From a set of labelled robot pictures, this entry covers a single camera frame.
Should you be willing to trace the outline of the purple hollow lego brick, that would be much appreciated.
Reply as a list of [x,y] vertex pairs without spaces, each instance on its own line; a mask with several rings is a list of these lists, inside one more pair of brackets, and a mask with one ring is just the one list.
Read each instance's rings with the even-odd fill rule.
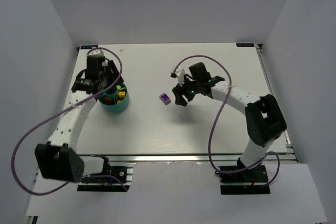
[[165,105],[168,105],[171,103],[171,99],[166,93],[162,93],[161,95],[159,95],[159,98]]

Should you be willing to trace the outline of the orange studded lego brick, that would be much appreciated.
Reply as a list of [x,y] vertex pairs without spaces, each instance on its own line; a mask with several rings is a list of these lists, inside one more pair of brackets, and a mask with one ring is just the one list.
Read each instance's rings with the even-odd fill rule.
[[105,97],[104,98],[104,103],[107,104],[107,105],[112,105],[112,99],[110,97]]

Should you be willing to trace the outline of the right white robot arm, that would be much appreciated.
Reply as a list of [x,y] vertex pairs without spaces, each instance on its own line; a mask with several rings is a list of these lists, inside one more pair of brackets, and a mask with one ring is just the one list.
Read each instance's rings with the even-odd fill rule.
[[201,94],[243,114],[249,141],[233,172],[245,172],[258,166],[268,155],[273,142],[287,129],[276,98],[271,94],[254,95],[234,87],[223,77],[212,77],[202,62],[190,66],[189,70],[190,74],[180,67],[171,71],[171,77],[178,81],[172,90],[175,104],[187,106],[197,94]]

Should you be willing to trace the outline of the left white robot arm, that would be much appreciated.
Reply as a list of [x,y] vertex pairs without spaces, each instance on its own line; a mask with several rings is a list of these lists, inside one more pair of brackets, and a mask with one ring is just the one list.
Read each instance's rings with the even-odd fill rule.
[[113,61],[103,55],[87,56],[87,66],[74,81],[70,111],[60,119],[45,144],[38,144],[35,156],[43,178],[78,183],[90,175],[107,175],[108,161],[101,156],[83,156],[76,149],[87,116],[97,102],[96,94],[121,82]]

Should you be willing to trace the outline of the teal divided round container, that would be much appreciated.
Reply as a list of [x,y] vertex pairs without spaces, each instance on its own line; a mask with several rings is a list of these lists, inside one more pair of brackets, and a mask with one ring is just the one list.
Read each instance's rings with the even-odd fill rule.
[[[119,97],[118,97],[118,92],[119,91],[125,91],[126,96],[123,99],[123,102],[117,104],[117,101],[120,100]],[[105,97],[110,97],[112,99],[112,101],[113,101],[112,105],[107,105],[107,104],[104,103],[104,98]],[[127,86],[123,90],[118,90],[117,85],[116,85],[115,87],[111,88],[107,92],[101,94],[98,97],[98,100],[99,100],[100,104],[102,105],[102,107],[108,112],[112,112],[112,113],[123,112],[127,108],[127,106],[129,105],[129,101],[130,101]]]

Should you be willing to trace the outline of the left blue corner label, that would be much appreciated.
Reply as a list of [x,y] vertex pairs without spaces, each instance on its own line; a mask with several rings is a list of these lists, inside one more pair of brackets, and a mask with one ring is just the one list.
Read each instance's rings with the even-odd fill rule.
[[80,50],[91,50],[93,48],[98,48],[98,45],[81,45]]

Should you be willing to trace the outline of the blue corner label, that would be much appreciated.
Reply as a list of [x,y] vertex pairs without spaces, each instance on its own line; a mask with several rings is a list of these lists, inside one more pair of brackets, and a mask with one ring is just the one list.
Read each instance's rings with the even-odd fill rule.
[[98,48],[98,45],[81,45],[80,50],[91,50],[93,48]]
[[254,45],[254,43],[238,42],[238,43],[236,43],[236,46],[245,48],[245,47],[254,47],[255,45]]

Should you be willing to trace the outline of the right blue corner label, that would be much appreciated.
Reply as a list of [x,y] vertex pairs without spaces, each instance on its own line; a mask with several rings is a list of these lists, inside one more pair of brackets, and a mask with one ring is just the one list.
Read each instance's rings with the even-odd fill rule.
[[238,42],[238,43],[236,43],[236,46],[245,48],[245,47],[254,47],[255,45],[254,45],[254,43]]

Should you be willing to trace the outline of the aluminium table rail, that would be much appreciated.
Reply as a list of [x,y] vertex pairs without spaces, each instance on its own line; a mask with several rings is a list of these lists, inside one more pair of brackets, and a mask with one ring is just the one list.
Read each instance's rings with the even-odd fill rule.
[[[278,153],[282,162],[297,162],[292,145],[286,145],[287,150]],[[102,156],[107,157],[111,162],[207,162],[209,161],[207,154],[199,155],[108,155],[108,154],[82,154],[85,156]],[[240,154],[212,154],[213,162],[233,162],[236,163]]]

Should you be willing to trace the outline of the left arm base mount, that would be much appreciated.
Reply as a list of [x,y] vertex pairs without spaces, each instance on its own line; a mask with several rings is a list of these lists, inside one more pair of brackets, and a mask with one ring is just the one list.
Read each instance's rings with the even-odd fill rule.
[[112,165],[105,156],[82,156],[84,172],[77,186],[79,192],[123,192],[130,188],[127,166]]

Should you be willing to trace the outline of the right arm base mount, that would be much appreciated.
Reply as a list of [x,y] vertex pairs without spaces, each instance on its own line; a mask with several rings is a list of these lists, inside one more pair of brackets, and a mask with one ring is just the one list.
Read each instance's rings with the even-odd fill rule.
[[221,195],[269,195],[270,187],[265,165],[240,173],[223,174],[215,171],[219,177]]

